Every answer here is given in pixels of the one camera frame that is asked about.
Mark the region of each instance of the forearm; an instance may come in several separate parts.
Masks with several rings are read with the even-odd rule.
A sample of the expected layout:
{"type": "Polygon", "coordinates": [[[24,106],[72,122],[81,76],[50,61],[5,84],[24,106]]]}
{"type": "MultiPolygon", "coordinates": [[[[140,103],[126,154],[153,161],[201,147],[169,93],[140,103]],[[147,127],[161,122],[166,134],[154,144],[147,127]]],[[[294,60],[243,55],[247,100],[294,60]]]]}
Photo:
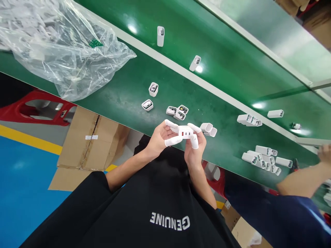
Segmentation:
{"type": "Polygon", "coordinates": [[[282,195],[311,198],[318,187],[328,178],[331,178],[331,167],[319,163],[289,174],[277,184],[277,188],[282,195]]]}
{"type": "Polygon", "coordinates": [[[203,198],[206,202],[208,202],[209,205],[211,205],[214,209],[216,209],[217,208],[216,200],[213,195],[213,192],[209,187],[202,165],[201,164],[197,166],[188,165],[188,169],[189,169],[191,181],[193,183],[196,192],[201,196],[201,198],[203,198]]]}
{"type": "Polygon", "coordinates": [[[133,176],[137,171],[139,171],[153,159],[155,159],[155,157],[152,157],[150,153],[144,149],[133,157],[129,158],[120,166],[108,172],[106,174],[106,178],[110,191],[114,192],[122,187],[131,176],[133,176]]]}

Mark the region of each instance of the person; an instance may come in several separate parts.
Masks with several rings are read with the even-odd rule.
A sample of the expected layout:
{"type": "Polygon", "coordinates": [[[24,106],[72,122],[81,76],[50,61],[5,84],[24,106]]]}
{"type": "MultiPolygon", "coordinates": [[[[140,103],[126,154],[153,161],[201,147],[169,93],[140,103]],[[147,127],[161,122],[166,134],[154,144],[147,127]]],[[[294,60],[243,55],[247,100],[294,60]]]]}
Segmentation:
{"type": "Polygon", "coordinates": [[[240,247],[216,210],[201,165],[206,139],[185,152],[165,120],[134,156],[106,175],[92,172],[21,247],[240,247]]]}
{"type": "Polygon", "coordinates": [[[331,178],[331,145],[320,147],[318,156],[320,163],[299,169],[277,184],[280,195],[221,169],[223,194],[274,248],[331,247],[331,228],[311,200],[331,178]]]}

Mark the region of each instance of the cardboard box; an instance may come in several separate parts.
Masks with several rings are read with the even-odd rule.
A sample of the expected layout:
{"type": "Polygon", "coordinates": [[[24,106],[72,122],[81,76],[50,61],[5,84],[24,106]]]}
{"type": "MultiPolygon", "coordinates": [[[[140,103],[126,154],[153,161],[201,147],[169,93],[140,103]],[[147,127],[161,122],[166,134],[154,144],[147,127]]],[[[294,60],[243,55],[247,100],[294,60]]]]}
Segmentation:
{"type": "Polygon", "coordinates": [[[77,107],[50,190],[73,191],[92,171],[104,171],[122,154],[130,129],[77,107]]]}
{"type": "MultiPolygon", "coordinates": [[[[251,227],[242,218],[239,213],[231,206],[229,201],[224,204],[221,214],[225,219],[225,223],[232,232],[234,238],[238,241],[242,248],[250,247],[256,230],[251,227]]],[[[262,237],[262,242],[259,245],[253,245],[254,248],[272,248],[272,246],[262,237]]]]}
{"type": "Polygon", "coordinates": [[[240,219],[240,214],[231,205],[228,206],[228,203],[229,201],[224,204],[221,214],[225,219],[226,225],[228,226],[230,231],[232,231],[238,220],[240,219]]]}
{"type": "Polygon", "coordinates": [[[303,27],[326,49],[331,50],[331,4],[328,4],[305,20],[303,27]]]}

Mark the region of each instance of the black t-shirt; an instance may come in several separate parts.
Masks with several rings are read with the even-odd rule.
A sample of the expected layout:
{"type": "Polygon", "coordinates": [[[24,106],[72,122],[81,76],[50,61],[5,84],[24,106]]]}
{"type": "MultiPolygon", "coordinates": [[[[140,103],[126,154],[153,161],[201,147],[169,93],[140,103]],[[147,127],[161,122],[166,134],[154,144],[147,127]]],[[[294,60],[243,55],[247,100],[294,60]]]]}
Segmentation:
{"type": "Polygon", "coordinates": [[[92,172],[21,247],[240,246],[187,168],[158,158],[114,193],[103,172],[92,172]]]}

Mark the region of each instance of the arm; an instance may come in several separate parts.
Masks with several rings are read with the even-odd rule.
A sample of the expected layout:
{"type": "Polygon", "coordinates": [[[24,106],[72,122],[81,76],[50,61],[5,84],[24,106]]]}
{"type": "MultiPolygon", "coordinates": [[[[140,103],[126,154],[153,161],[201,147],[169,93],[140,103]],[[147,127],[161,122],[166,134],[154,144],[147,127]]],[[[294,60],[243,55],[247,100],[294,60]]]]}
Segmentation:
{"type": "Polygon", "coordinates": [[[164,148],[182,141],[182,138],[173,133],[170,127],[178,128],[178,125],[169,120],[163,121],[155,128],[151,140],[144,150],[106,174],[110,191],[114,192],[122,187],[137,171],[157,158],[164,148]]]}
{"type": "Polygon", "coordinates": [[[320,147],[318,156],[319,164],[291,173],[277,184],[279,193],[311,198],[318,187],[331,178],[331,145],[320,147]]]}
{"type": "Polygon", "coordinates": [[[193,149],[191,141],[186,141],[184,158],[189,169],[190,177],[196,192],[209,203],[214,209],[217,208],[216,200],[213,192],[207,182],[206,175],[201,165],[202,154],[207,145],[207,141],[203,132],[197,126],[189,123],[188,126],[197,134],[199,148],[193,149]]]}

